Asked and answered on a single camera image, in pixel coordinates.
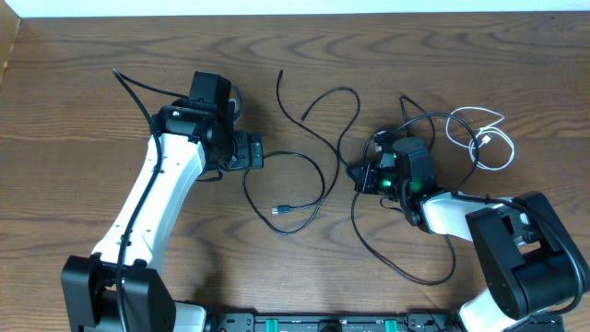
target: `wall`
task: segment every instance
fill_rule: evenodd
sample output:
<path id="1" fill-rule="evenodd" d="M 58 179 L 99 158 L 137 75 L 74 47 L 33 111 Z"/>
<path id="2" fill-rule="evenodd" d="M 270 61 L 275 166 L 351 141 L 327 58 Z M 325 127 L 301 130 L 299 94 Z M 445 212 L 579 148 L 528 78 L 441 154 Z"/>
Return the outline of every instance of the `wall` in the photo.
<path id="1" fill-rule="evenodd" d="M 590 10 L 588 0 L 6 0 L 22 18 Z"/>

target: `wooden table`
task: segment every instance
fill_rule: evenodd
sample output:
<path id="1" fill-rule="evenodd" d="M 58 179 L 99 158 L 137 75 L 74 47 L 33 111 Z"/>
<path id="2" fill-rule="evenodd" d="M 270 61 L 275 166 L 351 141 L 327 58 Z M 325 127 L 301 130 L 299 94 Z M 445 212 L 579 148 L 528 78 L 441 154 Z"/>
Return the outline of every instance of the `wooden table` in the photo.
<path id="1" fill-rule="evenodd" d="M 363 15 L 313 17 L 26 19 L 0 87 L 0 329 L 67 327 L 60 271 L 69 255 L 89 255 L 109 229 L 142 165 L 148 127 L 111 68 L 160 88 L 188 92 L 193 72 L 217 72 L 238 85 L 246 110 L 240 127 L 261 132 L 265 151 L 309 154 L 328 179 L 335 158 L 277 107 L 298 117 L 336 86 L 356 89 L 362 111 L 343 141 L 358 160 L 366 137 L 400 125 L 406 93 L 431 112 L 463 105 L 506 115 L 516 158 L 502 172 L 477 170 L 464 192 L 545 193 L 586 259 L 590 258 L 590 17 L 587 13 Z M 155 113 L 171 99 L 146 91 Z M 339 93 L 307 124 L 332 142 L 354 112 Z M 475 128 L 489 117 L 465 113 Z M 417 126 L 424 136 L 427 124 Z M 433 158 L 441 182 L 466 173 L 466 150 L 443 137 L 437 121 Z M 500 164 L 496 139 L 482 159 Z M 198 184 L 186 198 L 164 260 L 175 299 L 253 307 L 260 312 L 392 313 L 458 308 L 484 287 L 471 243 L 453 239 L 457 270 L 446 284 L 402 280 L 368 253 L 350 224 L 352 182 L 340 176 L 318 218 L 301 233 L 275 235 L 256 217 L 242 174 Z M 251 172 L 249 190 L 270 207 L 304 203 L 320 185 L 312 166 L 290 157 Z M 274 219 L 281 227 L 311 211 Z M 410 227 L 378 197 L 357 206 L 368 241 L 402 268 L 439 279 L 450 268 L 444 239 Z M 587 330 L 590 304 L 566 318 Z"/>

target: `usb connector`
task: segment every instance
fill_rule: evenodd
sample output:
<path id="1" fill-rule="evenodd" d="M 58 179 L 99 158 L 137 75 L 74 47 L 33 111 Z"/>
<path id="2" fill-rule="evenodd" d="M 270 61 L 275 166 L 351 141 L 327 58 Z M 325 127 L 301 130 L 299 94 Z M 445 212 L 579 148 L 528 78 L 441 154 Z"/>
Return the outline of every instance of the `usb connector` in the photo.
<path id="1" fill-rule="evenodd" d="M 272 212 L 273 212 L 273 216 L 276 216 L 278 214 L 287 214 L 287 213 L 291 212 L 291 206 L 289 206 L 289 205 L 276 206 L 276 207 L 273 207 Z"/>
<path id="2" fill-rule="evenodd" d="M 491 141 L 490 135 L 486 134 L 483 138 L 481 138 L 481 145 L 488 144 Z"/>

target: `coiled white cable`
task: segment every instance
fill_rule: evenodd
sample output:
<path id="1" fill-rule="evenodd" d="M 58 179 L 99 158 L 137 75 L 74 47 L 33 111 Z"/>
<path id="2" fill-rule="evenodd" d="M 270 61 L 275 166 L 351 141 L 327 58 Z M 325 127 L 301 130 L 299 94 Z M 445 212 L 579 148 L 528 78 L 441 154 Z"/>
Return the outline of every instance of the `coiled white cable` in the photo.
<path id="1" fill-rule="evenodd" d="M 499 124 L 500 122 L 502 122 L 502 120 L 504 120 L 504 115 L 494 112 L 492 110 L 488 110 L 487 108 L 483 108 L 483 107 L 474 107 L 474 106 L 465 106 L 465 107 L 460 107 L 454 111 L 451 112 L 451 114 L 455 114 L 459 111 L 482 111 L 482 112 L 487 112 L 487 113 L 492 113 L 494 115 L 500 116 L 500 120 L 497 120 L 491 124 L 488 124 L 486 126 L 483 126 L 481 128 L 479 128 L 478 133 L 476 134 L 476 139 L 478 139 L 480 136 L 483 136 L 481 138 L 481 144 L 479 145 L 479 147 L 483 147 L 484 145 L 488 144 L 491 141 L 491 138 L 493 135 L 497 135 L 499 137 L 501 137 L 506 144 L 508 144 L 508 146 L 510 147 L 510 157 L 508 158 L 508 160 L 506 161 L 506 163 L 504 163 L 502 166 L 500 167 L 489 167 L 484 165 L 481 161 L 478 162 L 478 167 L 482 170 L 487 170 L 487 171 L 499 171 L 499 170 L 503 170 L 506 167 L 508 167 L 508 165 L 513 161 L 514 159 L 514 143 L 513 141 L 508 137 L 508 135 L 506 135 L 502 130 L 498 129 L 495 125 Z M 467 148 L 469 150 L 469 156 L 471 157 L 471 161 L 475 161 L 475 156 L 473 155 L 473 150 L 475 148 L 475 144 L 477 144 L 477 141 L 474 142 L 473 138 L 469 141 L 468 145 L 462 144 L 457 142 L 456 140 L 454 140 L 451 137 L 451 134 L 449 134 L 449 122 L 450 122 L 450 118 L 447 119 L 446 121 L 446 127 L 445 127 L 445 133 L 446 136 L 449 137 L 449 139 L 451 140 L 451 142 L 455 143 L 456 145 L 458 145 L 459 147 L 462 148 Z"/>

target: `black cable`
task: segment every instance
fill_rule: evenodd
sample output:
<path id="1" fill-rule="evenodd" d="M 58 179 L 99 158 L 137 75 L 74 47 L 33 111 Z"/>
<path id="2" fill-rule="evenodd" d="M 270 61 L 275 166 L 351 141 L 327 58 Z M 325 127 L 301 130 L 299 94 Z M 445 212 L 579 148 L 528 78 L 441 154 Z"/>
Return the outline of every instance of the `black cable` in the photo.
<path id="1" fill-rule="evenodd" d="M 217 181 L 221 181 L 223 179 L 223 170 L 221 169 L 220 166 L 218 166 L 216 168 L 216 171 L 218 172 L 218 176 L 212 176 L 210 178 L 206 178 L 205 180 L 199 180 L 198 177 L 196 179 L 197 182 L 201 182 L 201 183 L 210 183 L 210 182 L 217 182 Z"/>
<path id="2" fill-rule="evenodd" d="M 417 278 L 409 275 L 406 271 L 404 271 L 403 269 L 399 268 L 396 264 L 394 264 L 391 260 L 389 260 L 389 258 L 385 257 L 384 255 L 381 255 L 378 251 L 376 251 L 375 249 L 373 249 L 365 241 L 365 239 L 362 237 L 362 235 L 360 235 L 359 228 L 357 227 L 357 223 L 354 220 L 354 207 L 357 204 L 357 199 L 359 198 L 359 195 L 360 195 L 360 193 L 357 193 L 356 195 L 354 195 L 354 198 L 352 199 L 352 205 L 350 207 L 350 219 L 352 220 L 352 227 L 354 228 L 354 232 L 357 233 L 357 236 L 359 237 L 359 240 L 362 242 L 362 245 L 364 245 L 365 248 L 367 248 L 367 250 L 369 250 L 369 252 L 372 255 L 374 255 L 377 259 L 379 259 L 380 261 L 382 261 L 389 268 L 393 269 L 394 272 L 397 273 L 403 279 L 406 279 L 408 281 L 417 283 L 417 284 L 422 285 L 422 286 L 436 286 L 436 285 L 440 285 L 440 284 L 446 282 L 448 279 L 450 279 L 453 276 L 453 274 L 454 274 L 454 268 L 456 266 L 456 257 L 454 255 L 453 245 L 451 244 L 451 240 L 449 239 L 449 236 L 448 235 L 444 235 L 444 239 L 446 240 L 447 244 L 449 244 L 449 249 L 451 249 L 451 256 L 453 257 L 453 265 L 451 267 L 451 272 L 449 272 L 449 274 L 446 277 L 444 277 L 443 279 L 440 279 L 440 280 L 436 280 L 436 281 L 425 281 L 425 280 L 417 279 Z"/>
<path id="3" fill-rule="evenodd" d="M 166 90 L 163 90 L 163 89 L 156 89 L 156 88 L 152 88 L 152 87 L 150 87 L 149 85 L 145 85 L 145 84 L 143 84 L 143 83 L 141 83 L 141 82 L 137 82 L 136 80 L 134 80 L 134 79 L 132 79 L 132 78 L 129 78 L 129 77 L 127 77 L 127 76 L 123 75 L 122 73 L 119 73 L 118 71 L 117 71 L 117 73 L 118 73 L 118 75 L 120 76 L 120 77 L 117 77 L 117 79 L 119 79 L 119 78 L 122 78 L 122 79 L 126 80 L 126 81 L 127 81 L 127 82 L 129 82 L 129 83 L 132 83 L 132 84 L 135 84 L 135 85 L 137 85 L 137 86 L 138 86 L 138 87 L 140 87 L 140 88 L 143 88 L 143 89 L 148 89 L 148 90 L 150 90 L 150 91 L 153 91 L 153 92 L 156 92 L 156 93 L 160 93 L 160 94 L 163 94 L 163 95 L 167 95 L 167 96 L 172 96 L 172 97 L 178 97 L 178 98 L 185 98 L 185 99 L 188 99 L 188 96 L 185 96 L 185 95 L 183 95 L 183 94 L 181 94 L 181 93 L 170 92 L 170 91 L 166 91 Z"/>
<path id="4" fill-rule="evenodd" d="M 277 102 L 278 102 L 278 106 L 280 107 L 281 111 L 285 114 L 285 116 L 287 116 L 287 118 L 292 123 L 294 123 L 295 125 L 299 126 L 300 128 L 302 128 L 306 132 L 312 134 L 313 136 L 315 136 L 316 138 L 318 138 L 322 142 L 324 142 L 328 147 L 330 147 L 330 149 L 332 149 L 332 152 L 334 152 L 334 155 L 336 156 L 336 172 L 334 174 L 334 179 L 332 180 L 332 183 L 330 184 L 330 186 L 328 187 L 328 189 L 325 191 L 325 193 L 323 193 L 323 195 L 320 197 L 319 201 L 317 201 L 317 203 L 315 203 L 315 204 L 307 205 L 306 207 L 295 207 L 295 208 L 298 208 L 298 209 L 302 209 L 302 208 L 310 208 L 310 207 L 315 206 L 315 210 L 313 211 L 313 213 L 309 217 L 309 219 L 302 226 L 300 226 L 299 228 L 297 228 L 294 231 L 282 231 L 282 230 L 277 229 L 275 226 L 272 225 L 272 223 L 270 223 L 270 221 L 268 221 L 267 218 L 265 218 L 260 213 L 260 211 L 258 211 L 258 209 L 256 208 L 254 202 L 248 196 L 248 192 L 247 192 L 247 189 L 246 189 L 246 176 L 248 175 L 248 171 L 246 171 L 244 173 L 244 176 L 243 176 L 243 179 L 242 179 L 242 189 L 243 189 L 243 192 L 246 195 L 246 198 L 248 199 L 248 202 L 250 203 L 250 206 L 252 206 L 252 209 L 254 210 L 254 212 L 256 212 L 256 214 L 258 215 L 258 217 L 260 217 L 260 219 L 262 219 L 266 223 L 266 225 L 271 230 L 273 230 L 274 232 L 276 232 L 278 234 L 281 234 L 281 235 L 291 235 L 291 234 L 294 234 L 294 233 L 296 233 L 298 231 L 303 230 L 305 227 L 307 227 L 313 221 L 313 219 L 315 219 L 315 216 L 319 212 L 320 208 L 322 207 L 322 205 L 324 204 L 325 200 L 328 198 L 328 196 L 332 192 L 332 189 L 334 188 L 334 185 L 336 184 L 336 180 L 337 180 L 338 174 L 340 172 L 340 162 L 342 162 L 342 164 L 345 167 L 348 167 L 348 164 L 344 161 L 344 159 L 342 158 L 342 155 L 340 154 L 340 146 L 341 146 L 341 143 L 342 143 L 342 138 L 344 137 L 344 135 L 347 133 L 347 131 L 350 129 L 350 127 L 352 126 L 352 124 L 354 124 L 354 122 L 357 120 L 357 117 L 359 116 L 359 113 L 360 113 L 360 97 L 359 97 L 359 94 L 357 93 L 357 91 L 355 91 L 352 88 L 338 87 L 338 88 L 331 89 L 331 90 L 327 91 L 326 93 L 322 94 L 320 97 L 316 98 L 315 101 L 312 102 L 312 104 L 310 105 L 310 107 L 307 108 L 307 110 L 305 111 L 305 113 L 301 117 L 300 121 L 297 122 L 297 121 L 295 121 L 289 115 L 289 113 L 287 113 L 287 110 L 285 110 L 285 107 L 283 106 L 283 103 L 280 100 L 279 87 L 280 87 L 280 81 L 281 81 L 282 78 L 283 78 L 283 68 L 281 68 L 280 71 L 278 72 L 278 78 L 277 78 Z M 319 136 L 318 134 L 316 134 L 313 130 L 311 130 L 307 126 L 303 125 L 302 122 L 305 120 L 305 118 L 307 117 L 307 115 L 309 114 L 309 112 L 312 110 L 313 106 L 317 102 L 319 102 L 323 98 L 325 98 L 325 97 L 329 96 L 330 94 L 332 94 L 334 92 L 337 92 L 337 91 L 347 91 L 347 92 L 352 93 L 352 95 L 357 100 L 357 111 L 355 112 L 354 116 L 352 117 L 352 119 L 350 120 L 350 122 L 348 123 L 348 125 L 346 126 L 346 128 L 340 134 L 340 136 L 338 138 L 338 141 L 337 141 L 337 144 L 336 144 L 336 148 L 334 148 L 334 146 L 330 142 L 328 142 L 325 138 L 323 138 L 323 137 Z"/>
<path id="5" fill-rule="evenodd" d="M 406 114 L 406 107 L 404 105 L 404 101 L 407 101 L 409 103 L 411 103 L 412 105 L 414 105 L 417 109 L 419 109 L 422 113 L 424 114 L 428 114 L 428 112 L 426 112 L 426 110 L 418 105 L 417 102 L 413 101 L 412 99 L 410 99 L 408 96 L 406 95 L 402 95 L 399 97 L 399 104 L 402 107 L 402 116 L 404 116 L 404 123 L 407 123 L 408 119 L 407 119 L 407 114 Z M 434 128 L 434 122 L 432 121 L 431 118 L 428 119 L 428 121 L 431 122 L 431 129 L 432 129 L 432 137 L 431 137 L 431 142 L 428 145 L 428 151 L 432 150 L 432 147 L 434 146 L 434 140 L 436 139 L 436 129 Z M 406 127 L 407 130 L 407 134 L 410 134 L 410 127 Z"/>
<path id="6" fill-rule="evenodd" d="M 507 201 L 505 199 L 492 198 L 489 196 L 486 196 L 486 197 L 465 196 L 465 195 L 460 195 L 456 192 L 453 192 L 453 198 L 457 198 L 457 199 L 465 200 L 465 201 L 470 201 L 470 202 L 484 203 L 484 204 L 489 204 L 489 203 L 504 204 L 506 207 L 513 208 L 513 209 L 518 210 L 522 213 L 525 213 L 530 219 L 536 220 L 538 226 L 543 231 L 547 232 L 550 236 L 552 236 L 555 239 L 555 241 L 560 245 L 561 249 L 563 249 L 563 253 L 565 253 L 568 256 L 570 263 L 572 263 L 573 274 L 575 276 L 575 282 L 576 282 L 575 295 L 573 297 L 572 302 L 570 304 L 568 304 L 566 307 L 563 307 L 561 309 L 554 310 L 551 312 L 534 314 L 535 316 L 567 314 L 571 310 L 575 309 L 578 306 L 578 304 L 580 304 L 580 301 L 582 300 L 582 296 L 584 295 L 584 281 L 582 279 L 582 273 L 581 273 L 582 269 L 580 268 L 581 264 L 578 261 L 578 259 L 576 257 L 574 257 L 573 254 L 570 252 L 570 250 L 565 245 L 565 243 L 563 242 L 562 238 L 559 236 L 559 233 L 555 230 L 553 225 L 550 224 L 543 216 L 541 216 L 535 210 L 532 210 L 527 207 L 523 207 L 520 204 L 511 202 L 511 201 Z"/>
<path id="7" fill-rule="evenodd" d="M 318 165 L 315 161 L 313 161 L 313 159 L 307 157 L 304 154 L 301 154 L 298 152 L 291 152 L 291 151 L 274 151 L 274 152 L 266 154 L 264 156 L 264 159 L 267 159 L 267 158 L 270 158 L 273 156 L 278 156 L 278 155 L 297 156 L 297 157 L 304 158 L 305 160 L 309 161 L 313 165 L 313 167 L 317 170 L 317 173 L 320 175 L 320 179 L 322 180 L 322 193 L 317 197 L 316 200 L 314 200 L 312 203 L 305 204 L 302 206 L 289 207 L 289 211 L 295 210 L 295 209 L 310 208 L 310 207 L 313 207 L 314 205 L 318 204 L 322 200 L 322 198 L 324 198 L 324 193 L 325 193 L 325 178 L 324 178 L 324 174 L 322 173 L 322 169 L 320 169 L 320 165 Z M 252 206 L 252 209 L 254 210 L 254 212 L 256 212 L 258 217 L 260 217 L 260 219 L 262 221 L 264 221 L 266 226 L 268 226 L 271 230 L 273 230 L 275 233 L 280 234 L 280 235 L 292 235 L 292 234 L 295 234 L 296 232 L 303 230 L 313 221 L 314 215 L 311 216 L 303 225 L 301 225 L 299 228 L 297 228 L 296 230 L 293 230 L 293 231 L 282 231 L 279 228 L 277 228 L 275 225 L 273 225 L 272 222 L 270 222 L 262 213 L 260 213 L 260 211 L 258 210 L 256 205 L 254 204 L 254 202 L 250 198 L 250 195 L 248 195 L 248 189 L 246 188 L 246 177 L 248 176 L 249 172 L 250 172 L 250 170 L 247 170 L 243 174 L 243 178 L 242 178 L 243 193 L 246 195 L 246 199 L 248 200 L 248 203 L 250 203 L 250 206 Z"/>
<path id="8" fill-rule="evenodd" d="M 399 207 L 386 207 L 386 206 L 384 205 L 384 200 L 385 200 L 386 198 L 389 198 L 389 197 L 388 197 L 388 196 L 383 196 L 383 197 L 381 197 L 381 199 L 379 199 L 379 205 L 381 206 L 381 208 L 387 208 L 387 209 L 390 209 L 390 210 L 393 210 L 393 211 L 397 211 L 397 212 L 399 212 L 399 213 L 401 213 L 401 214 L 403 214 L 403 213 L 404 213 L 404 210 L 403 210 L 403 209 L 401 209 L 401 208 L 399 208 Z"/>
<path id="9" fill-rule="evenodd" d="M 139 110 L 141 110 L 141 113 L 146 118 L 147 124 L 149 125 L 149 131 L 152 134 L 152 136 L 154 137 L 154 143 L 156 145 L 156 153 L 157 153 L 156 165 L 154 166 L 154 170 L 151 174 L 151 177 L 149 178 L 149 182 L 147 182 L 146 189 L 144 189 L 143 194 L 139 198 L 136 208 L 133 210 L 133 214 L 131 215 L 129 222 L 127 223 L 127 227 L 125 228 L 125 231 L 124 231 L 123 235 L 121 236 L 119 255 L 117 257 L 116 277 L 115 277 L 115 284 L 117 287 L 117 311 L 119 312 L 119 317 L 121 318 L 121 326 L 123 327 L 123 332 L 127 332 L 127 331 L 129 331 L 129 322 L 127 321 L 127 314 L 125 312 L 124 290 L 123 290 L 123 265 L 124 265 L 125 251 L 127 249 L 127 245 L 129 243 L 129 235 L 131 234 L 131 231 L 133 230 L 133 226 L 136 222 L 137 215 L 141 211 L 141 208 L 144 205 L 146 198 L 148 197 L 149 191 L 150 191 L 151 187 L 154 185 L 154 183 L 156 182 L 156 178 L 158 177 L 158 174 L 159 174 L 159 171 L 160 171 L 160 168 L 162 165 L 162 147 L 159 142 L 159 138 L 156 137 L 156 127 L 155 127 L 154 123 L 152 122 L 151 118 L 149 117 L 148 110 L 146 109 L 144 104 L 141 102 L 141 100 L 137 97 L 137 95 L 131 90 L 129 85 L 127 85 L 127 83 L 125 83 L 125 80 L 127 80 L 131 83 L 134 83 L 141 88 L 156 91 L 158 93 L 162 93 L 163 90 L 153 89 L 153 88 L 143 85 L 139 82 L 136 82 L 136 81 L 132 80 L 131 78 L 126 77 L 125 75 L 119 73 L 119 71 L 115 68 L 112 69 L 112 73 L 119 80 L 119 83 L 121 83 L 121 85 L 125 88 L 125 90 L 127 90 L 129 95 L 131 96 L 131 98 L 133 98 L 133 100 L 136 102 L 137 106 L 139 107 Z"/>

